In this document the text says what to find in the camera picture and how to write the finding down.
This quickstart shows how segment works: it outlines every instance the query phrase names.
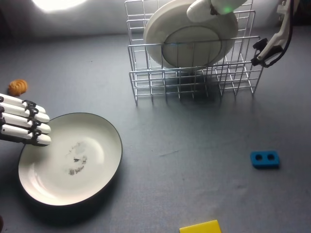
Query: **metal wire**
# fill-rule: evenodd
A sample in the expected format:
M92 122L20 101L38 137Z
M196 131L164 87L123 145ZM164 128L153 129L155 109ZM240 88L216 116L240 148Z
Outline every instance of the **metal wire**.
M132 70L129 76L136 104L138 97L149 96L153 102L155 95L165 95L167 99L168 94L177 94L181 99L184 94L191 94L195 98L196 93L203 92L208 97L209 86L217 86L221 97L226 90L233 90L234 95L237 95L240 89L249 89L252 94L255 93L263 68L253 69L250 62L253 57L248 56L250 51L254 51L251 54L256 54L256 50L250 45L260 40L259 36L250 36L255 18L255 11L252 10L253 0L247 1L239 11L234 12L239 27L238 37L222 40L224 46L234 41L233 48L224 54L220 61L201 67L194 66L194 48L200 43L215 43L217 40L171 44L143 43L143 30L153 13L163 5L161 1L128 0L125 2L130 40L128 54ZM191 46L192 66L165 68L164 46L176 48L177 67L180 47ZM161 51L161 64L150 57L148 47ZM207 54L207 57L209 63L210 54Z

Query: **yellow block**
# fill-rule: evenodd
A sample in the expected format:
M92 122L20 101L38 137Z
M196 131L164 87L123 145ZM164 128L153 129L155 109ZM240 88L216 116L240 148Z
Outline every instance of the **yellow block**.
M217 220L179 229L180 233L222 233Z

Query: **green light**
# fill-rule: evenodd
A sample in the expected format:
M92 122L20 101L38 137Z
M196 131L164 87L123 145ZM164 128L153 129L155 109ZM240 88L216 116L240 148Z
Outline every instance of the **green light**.
M230 13L231 11L233 11L233 9L232 9L231 7L225 7L225 8L224 8L224 13L225 13L225 14L228 14L228 13Z

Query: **gray table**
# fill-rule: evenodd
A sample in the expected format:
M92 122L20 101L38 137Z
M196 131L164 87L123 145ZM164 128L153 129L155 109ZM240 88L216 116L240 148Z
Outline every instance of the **gray table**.
M288 52L264 70L254 98L241 91L236 100L225 94L222 104L170 97L138 107L126 35L2 46L0 92L23 78L30 89L22 97L51 118L98 114L115 125L124 146L118 176L96 210L59 224L53 216L43 220L46 213L24 198L17 179L22 145L0 142L4 230L177 233L218 219L224 233L309 233L310 38L310 27L295 28ZM268 149L279 152L281 169L254 169L249 153Z

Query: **robotic hand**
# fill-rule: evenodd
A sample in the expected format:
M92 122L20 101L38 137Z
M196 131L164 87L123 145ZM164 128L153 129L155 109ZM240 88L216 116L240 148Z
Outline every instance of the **robotic hand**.
M45 109L34 102L0 94L0 140L47 146L49 121Z
M233 12L247 0L197 0L187 10L187 17L192 22L204 22L217 15L225 15ZM283 18L281 29L270 41L267 38L258 41L253 48L260 52L251 59L252 65L261 65L268 68L275 64L285 54L293 34L293 17L297 10L299 0L284 0L277 8L277 13ZM278 57L266 64L275 56Z

